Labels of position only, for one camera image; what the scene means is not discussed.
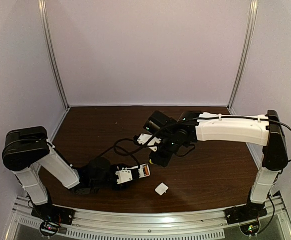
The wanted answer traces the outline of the orange battery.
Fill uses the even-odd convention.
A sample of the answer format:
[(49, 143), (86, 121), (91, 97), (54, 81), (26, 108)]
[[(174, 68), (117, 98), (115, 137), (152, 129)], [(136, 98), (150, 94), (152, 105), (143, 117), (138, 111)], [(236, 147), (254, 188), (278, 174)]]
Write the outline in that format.
[(143, 175), (144, 175), (144, 177), (149, 177), (151, 175), (150, 167), (149, 167), (148, 164), (144, 164), (142, 166), (142, 169), (143, 169)]

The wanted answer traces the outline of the white red remote control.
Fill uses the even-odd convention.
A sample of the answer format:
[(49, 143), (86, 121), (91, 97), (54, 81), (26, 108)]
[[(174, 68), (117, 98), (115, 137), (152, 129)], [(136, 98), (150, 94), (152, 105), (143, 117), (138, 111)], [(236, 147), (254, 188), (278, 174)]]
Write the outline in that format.
[(144, 177), (143, 165), (145, 165), (145, 164), (142, 164), (140, 166), (126, 168), (126, 171), (129, 174), (129, 177), (128, 177), (129, 182), (149, 177), (149, 176)]

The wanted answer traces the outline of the white battery cover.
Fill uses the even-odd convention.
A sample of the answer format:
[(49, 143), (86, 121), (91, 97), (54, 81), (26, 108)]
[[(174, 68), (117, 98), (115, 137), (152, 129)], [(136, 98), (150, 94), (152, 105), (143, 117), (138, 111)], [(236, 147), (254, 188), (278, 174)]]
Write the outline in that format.
[(169, 187), (165, 183), (162, 182), (160, 185), (158, 185), (155, 188), (155, 192), (158, 195), (162, 196), (162, 195), (164, 195), (167, 192), (168, 189), (169, 189)]

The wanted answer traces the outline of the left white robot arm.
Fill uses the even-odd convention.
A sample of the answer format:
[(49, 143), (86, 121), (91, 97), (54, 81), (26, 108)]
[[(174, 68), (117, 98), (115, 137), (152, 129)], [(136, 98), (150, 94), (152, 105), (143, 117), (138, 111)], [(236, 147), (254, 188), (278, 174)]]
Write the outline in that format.
[(103, 186), (118, 185), (117, 167), (104, 157), (74, 167), (49, 141), (42, 126), (11, 130), (2, 151), (4, 166), (13, 172), (35, 206), (50, 203), (50, 193), (42, 183), (36, 166), (53, 175), (66, 189), (77, 195), (97, 193)]

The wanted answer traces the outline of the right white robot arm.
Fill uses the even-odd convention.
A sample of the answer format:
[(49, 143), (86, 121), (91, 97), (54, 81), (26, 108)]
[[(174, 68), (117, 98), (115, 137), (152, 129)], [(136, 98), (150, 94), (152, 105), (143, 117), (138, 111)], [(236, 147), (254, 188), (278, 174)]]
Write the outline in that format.
[(197, 142), (226, 141), (263, 147), (263, 159), (249, 194), (248, 203), (261, 206), (267, 200), (279, 173), (288, 165), (286, 139), (278, 114), (237, 116), (186, 111), (178, 120), (155, 111), (143, 127), (137, 143), (151, 149), (153, 164), (167, 167), (181, 147)]

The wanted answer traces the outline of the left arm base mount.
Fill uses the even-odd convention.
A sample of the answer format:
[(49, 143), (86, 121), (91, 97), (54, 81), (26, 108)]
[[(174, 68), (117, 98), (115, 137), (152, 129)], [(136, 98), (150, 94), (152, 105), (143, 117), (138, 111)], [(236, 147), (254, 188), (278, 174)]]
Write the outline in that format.
[(39, 231), (43, 237), (48, 239), (54, 237), (65, 228), (63, 225), (71, 226), (75, 216), (75, 210), (52, 203), (35, 205), (32, 200), (28, 201), (28, 206), (32, 208), (31, 215), (42, 220)]

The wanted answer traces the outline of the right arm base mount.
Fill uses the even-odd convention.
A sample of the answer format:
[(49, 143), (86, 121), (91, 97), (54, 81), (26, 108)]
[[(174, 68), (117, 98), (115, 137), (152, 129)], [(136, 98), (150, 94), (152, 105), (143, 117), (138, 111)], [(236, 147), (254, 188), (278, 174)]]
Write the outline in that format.
[(250, 201), (242, 206), (234, 206), (224, 210), (225, 218), (228, 225), (239, 224), (240, 231), (243, 235), (252, 238), (262, 234), (272, 223), (276, 207), (271, 197), (269, 197), (273, 212), (269, 222), (262, 227), (260, 218), (265, 217), (268, 212), (265, 203), (256, 204)]

